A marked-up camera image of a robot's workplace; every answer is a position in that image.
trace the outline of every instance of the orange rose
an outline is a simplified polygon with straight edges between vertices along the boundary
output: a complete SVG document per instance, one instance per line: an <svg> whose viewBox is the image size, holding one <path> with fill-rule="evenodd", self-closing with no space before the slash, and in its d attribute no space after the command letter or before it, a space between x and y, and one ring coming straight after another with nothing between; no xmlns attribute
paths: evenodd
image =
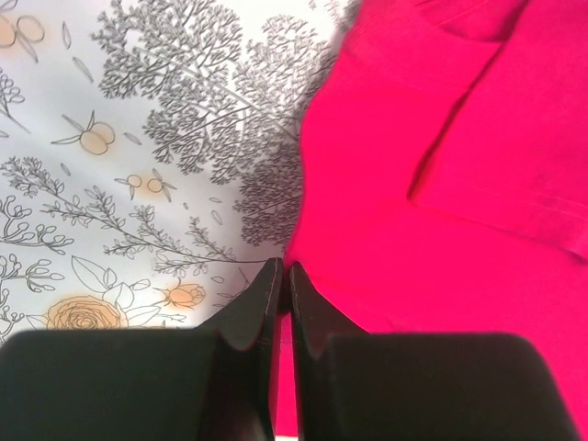
<svg viewBox="0 0 588 441"><path fill-rule="evenodd" d="M125 313L114 305L92 296L62 300L47 312L48 329L97 329L127 326Z"/></svg>
<svg viewBox="0 0 588 441"><path fill-rule="evenodd" d="M193 308L206 297L204 288L197 284L178 285L174 289L164 289L165 305Z"/></svg>

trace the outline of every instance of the pink dress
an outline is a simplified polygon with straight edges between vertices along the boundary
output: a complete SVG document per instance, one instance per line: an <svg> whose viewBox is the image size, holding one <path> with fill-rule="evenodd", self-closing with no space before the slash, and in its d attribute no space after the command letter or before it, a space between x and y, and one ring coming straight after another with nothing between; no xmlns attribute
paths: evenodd
<svg viewBox="0 0 588 441"><path fill-rule="evenodd" d="M286 260L370 332L530 340L586 437L588 4L495 4L364 1L303 122Z"/></svg>

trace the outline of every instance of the botanical print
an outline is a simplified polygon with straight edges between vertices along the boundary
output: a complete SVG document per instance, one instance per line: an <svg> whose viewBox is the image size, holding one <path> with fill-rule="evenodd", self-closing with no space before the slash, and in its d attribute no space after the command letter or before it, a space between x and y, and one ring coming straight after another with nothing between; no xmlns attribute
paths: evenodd
<svg viewBox="0 0 588 441"><path fill-rule="evenodd" d="M162 313L162 307L173 303L165 300L154 304L138 305L138 292L147 289L151 282L147 279L127 284L119 282L119 277L111 269L105 269L81 257L72 257L72 268L79 281L92 294L74 295L49 307L41 316L28 315L27 320L36 329L118 329L144 327L151 324L162 325L161 319L183 322L185 315ZM166 291L166 299L176 299L188 308L199 304L194 301L195 289L181 285ZM198 292L201 298L205 293Z"/></svg>
<svg viewBox="0 0 588 441"><path fill-rule="evenodd" d="M106 254L124 255L134 259L142 252L155 253L154 269L158 272L173 274L184 278L187 271L194 276L208 272L208 264L212 262L225 264L259 264L261 261L239 260L232 248L218 245L209 238L206 227L200 226L200 218L192 217L186 232L191 237L194 248L183 245L164 230L155 225L154 206L138 206L128 217L117 216L114 198L100 190L99 187L87 188L83 198L73 195L65 196L65 186L51 173L43 168L40 160L25 157L22 160L10 158L0 164L0 171L10 178L9 185L20 190L24 196L36 197L40 192L53 197L53 203L45 204L43 212L52 218L61 217L73 226L78 224L88 228L99 226L103 230L112 230L120 239L115 239L111 246L105 245ZM129 228L127 221L134 221L135 228Z"/></svg>
<svg viewBox="0 0 588 441"><path fill-rule="evenodd" d="M281 253L353 8L229 3L0 0L0 345L195 326Z"/></svg>
<svg viewBox="0 0 588 441"><path fill-rule="evenodd" d="M92 112L92 115L90 115L90 120L86 127L67 115L62 115L62 117L79 133L70 138L52 141L51 144L67 145L79 142L80 146L88 153L100 155L106 153L110 148L110 145L117 138L114 129L110 124L107 124L104 121L96 121L94 111Z"/></svg>
<svg viewBox="0 0 588 441"><path fill-rule="evenodd" d="M144 125L155 160L219 185L241 179L243 239L284 244L300 204L300 117L333 61L328 44L277 16L243 50L240 18L216 0L113 1L98 20L105 96L159 103Z"/></svg>
<svg viewBox="0 0 588 441"><path fill-rule="evenodd" d="M128 175L126 179L116 178L115 182L127 186L129 188L130 200L135 198L135 193L138 188L143 188L148 192L157 194L164 193L168 202L172 201L172 194L169 190L177 190L169 182L164 182L164 179L156 169L152 169L153 176L148 176L143 179L139 175Z"/></svg>
<svg viewBox="0 0 588 441"><path fill-rule="evenodd" d="M13 11L17 4L18 0L8 0L0 5L0 50L18 44L35 62L39 62L33 45L45 39L45 28L33 16L20 16L14 21L5 16L6 13Z"/></svg>
<svg viewBox="0 0 588 441"><path fill-rule="evenodd" d="M20 87L16 87L15 82L3 71L2 67L0 67L0 115L10 119L22 130L30 133L25 126L12 116L11 113L13 105L24 102L25 98L20 93Z"/></svg>
<svg viewBox="0 0 588 441"><path fill-rule="evenodd" d="M41 259L22 271L23 266L14 254L10 254L7 258L0 255L0 345L6 342L14 326L25 318L24 313L11 311L8 305L11 291L6 285L24 280L28 289L35 293L54 291L55 287L49 283L63 280L63 275L52 273L49 270L50 265L50 260Z"/></svg>
<svg viewBox="0 0 588 441"><path fill-rule="evenodd" d="M194 308L206 297L206 291L203 287L195 283L183 284L181 278L177 279L175 288L159 290L165 294L165 299L160 302L162 306Z"/></svg>
<svg viewBox="0 0 588 441"><path fill-rule="evenodd" d="M32 214L32 209L14 205L17 198L8 196L0 198L0 243L25 247L46 247L56 254L64 255L63 247L74 243L62 234L55 235L57 228L38 224L34 229L22 220Z"/></svg>

